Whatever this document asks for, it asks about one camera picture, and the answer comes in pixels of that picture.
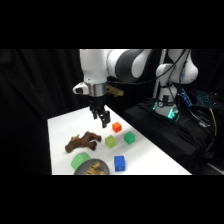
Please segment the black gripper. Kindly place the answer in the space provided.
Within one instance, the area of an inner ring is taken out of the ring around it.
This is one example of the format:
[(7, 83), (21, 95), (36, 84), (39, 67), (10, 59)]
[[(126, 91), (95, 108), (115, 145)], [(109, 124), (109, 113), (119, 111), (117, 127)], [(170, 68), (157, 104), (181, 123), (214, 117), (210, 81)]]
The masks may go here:
[(107, 124), (111, 122), (110, 119), (110, 112), (105, 111), (106, 104), (106, 96), (100, 96), (100, 97), (89, 97), (89, 105), (90, 105), (90, 111), (93, 114), (93, 118), (97, 119), (99, 115), (101, 116), (102, 121), (102, 127), (106, 128)]

